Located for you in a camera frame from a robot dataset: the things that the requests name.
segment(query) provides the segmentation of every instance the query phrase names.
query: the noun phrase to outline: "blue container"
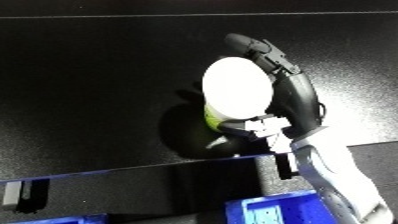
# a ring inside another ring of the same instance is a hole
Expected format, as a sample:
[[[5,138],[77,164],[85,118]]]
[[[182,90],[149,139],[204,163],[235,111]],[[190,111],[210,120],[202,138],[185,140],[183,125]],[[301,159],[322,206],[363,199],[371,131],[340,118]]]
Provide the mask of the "blue container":
[[[226,203],[228,224],[336,224],[315,191]]]
[[[46,219],[29,222],[14,222],[9,224],[107,224],[108,217],[105,214],[101,215],[87,215],[76,217],[65,217],[56,219]]]

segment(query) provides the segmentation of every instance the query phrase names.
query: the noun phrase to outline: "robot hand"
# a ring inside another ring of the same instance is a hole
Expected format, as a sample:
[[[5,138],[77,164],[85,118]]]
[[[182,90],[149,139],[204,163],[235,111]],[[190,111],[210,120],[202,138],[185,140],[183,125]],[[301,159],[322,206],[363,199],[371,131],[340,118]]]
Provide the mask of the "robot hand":
[[[284,134],[293,139],[290,147],[302,175],[318,192],[340,224],[391,224],[393,215],[374,183],[355,165],[347,147],[330,128],[322,127],[318,96],[308,77],[286,60],[268,41],[229,34],[226,43],[252,60],[273,82],[274,96],[267,114],[286,117],[290,127]],[[275,132],[267,117],[249,121],[225,121],[219,130],[262,138]]]

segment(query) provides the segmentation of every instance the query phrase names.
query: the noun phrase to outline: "black surface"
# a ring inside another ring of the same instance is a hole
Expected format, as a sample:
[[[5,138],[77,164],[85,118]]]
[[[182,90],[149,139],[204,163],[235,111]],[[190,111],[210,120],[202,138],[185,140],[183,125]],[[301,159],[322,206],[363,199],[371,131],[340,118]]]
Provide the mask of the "black surface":
[[[254,160],[243,159],[53,179],[44,209],[0,211],[0,223],[98,213],[114,223],[221,209],[225,201],[261,195],[257,176]]]
[[[396,14],[0,20],[0,179],[220,156],[204,150],[216,134],[192,84],[232,54],[229,32],[266,37],[300,64],[328,106],[326,123],[347,131],[350,145],[397,140],[397,22]]]
[[[390,0],[1,0],[0,16],[90,16],[156,15],[206,13],[289,13],[394,11],[398,3]]]
[[[398,217],[396,150],[398,142],[351,148],[359,168],[374,180]],[[280,180],[273,159],[260,159],[260,162],[254,159],[201,162],[53,179],[44,209],[36,214],[0,211],[0,223],[98,213],[110,214],[115,222],[199,213],[148,223],[210,224],[223,219],[225,201],[309,189],[300,177]]]

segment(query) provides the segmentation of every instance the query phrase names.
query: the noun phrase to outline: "cup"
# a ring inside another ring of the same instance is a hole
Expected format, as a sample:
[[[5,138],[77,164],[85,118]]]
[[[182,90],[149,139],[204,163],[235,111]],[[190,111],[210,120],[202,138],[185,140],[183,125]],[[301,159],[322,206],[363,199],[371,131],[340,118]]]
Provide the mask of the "cup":
[[[252,61],[227,57],[214,62],[203,76],[205,120],[215,130],[225,120],[244,120],[265,114],[271,103],[271,80]]]

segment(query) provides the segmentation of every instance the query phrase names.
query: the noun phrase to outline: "cylindrical container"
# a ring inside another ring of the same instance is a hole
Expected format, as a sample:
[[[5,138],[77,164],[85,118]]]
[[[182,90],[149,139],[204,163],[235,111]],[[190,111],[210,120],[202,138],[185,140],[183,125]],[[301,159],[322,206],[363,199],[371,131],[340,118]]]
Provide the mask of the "cylindrical container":
[[[203,76],[205,119],[208,126],[225,120],[250,119],[265,114],[272,100],[272,83],[252,61],[228,57],[213,63]]]

